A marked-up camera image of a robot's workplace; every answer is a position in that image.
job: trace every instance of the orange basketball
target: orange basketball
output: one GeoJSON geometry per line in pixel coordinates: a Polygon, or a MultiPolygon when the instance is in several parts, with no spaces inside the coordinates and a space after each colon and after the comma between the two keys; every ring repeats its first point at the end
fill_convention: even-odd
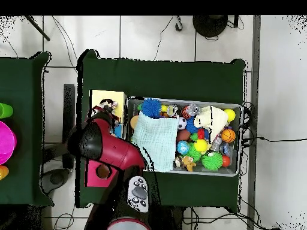
{"type": "Polygon", "coordinates": [[[223,130],[223,132],[221,134],[221,138],[225,142],[231,143],[236,138],[236,134],[234,133],[234,131],[232,129],[225,129],[225,130],[223,130]]]}

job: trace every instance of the green spiky ball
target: green spiky ball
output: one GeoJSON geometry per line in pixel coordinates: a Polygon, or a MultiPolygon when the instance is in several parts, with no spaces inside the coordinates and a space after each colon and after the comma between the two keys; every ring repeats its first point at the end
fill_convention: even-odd
{"type": "Polygon", "coordinates": [[[220,153],[210,152],[201,157],[201,162],[208,170],[216,171],[222,166],[223,157],[220,153]]]}
{"type": "Polygon", "coordinates": [[[197,133],[193,133],[191,136],[189,136],[190,139],[192,139],[193,141],[196,141],[198,140],[198,136],[197,136],[197,133]]]}
{"type": "Polygon", "coordinates": [[[195,150],[194,143],[189,143],[189,152],[186,154],[193,158],[193,162],[198,162],[201,158],[201,153],[195,150]]]}

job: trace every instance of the yellow ball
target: yellow ball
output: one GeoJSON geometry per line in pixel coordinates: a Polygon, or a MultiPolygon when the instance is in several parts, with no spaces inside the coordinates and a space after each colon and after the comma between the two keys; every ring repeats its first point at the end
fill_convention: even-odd
{"type": "Polygon", "coordinates": [[[228,116],[227,122],[231,122],[236,117],[236,113],[233,110],[229,109],[229,108],[224,110],[224,112],[228,116]]]}
{"type": "Polygon", "coordinates": [[[161,112],[166,112],[167,111],[167,106],[161,105],[161,112]]]}
{"type": "Polygon", "coordinates": [[[204,152],[207,150],[207,142],[206,140],[196,140],[194,143],[194,148],[198,152],[204,152]]]}

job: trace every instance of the brown plush toy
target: brown plush toy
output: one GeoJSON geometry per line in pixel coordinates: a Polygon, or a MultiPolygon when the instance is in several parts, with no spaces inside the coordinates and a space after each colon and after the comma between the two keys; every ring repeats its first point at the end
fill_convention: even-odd
{"type": "Polygon", "coordinates": [[[196,166],[196,163],[193,162],[193,158],[190,156],[184,156],[183,159],[183,164],[186,166],[187,170],[189,172],[193,172],[193,167],[196,166]]]}

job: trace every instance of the green cup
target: green cup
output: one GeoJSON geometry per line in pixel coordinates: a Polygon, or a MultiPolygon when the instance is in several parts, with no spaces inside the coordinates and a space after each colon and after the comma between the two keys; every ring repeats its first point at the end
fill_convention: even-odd
{"type": "Polygon", "coordinates": [[[10,105],[0,103],[0,119],[10,117],[13,114],[13,108],[10,105]]]}

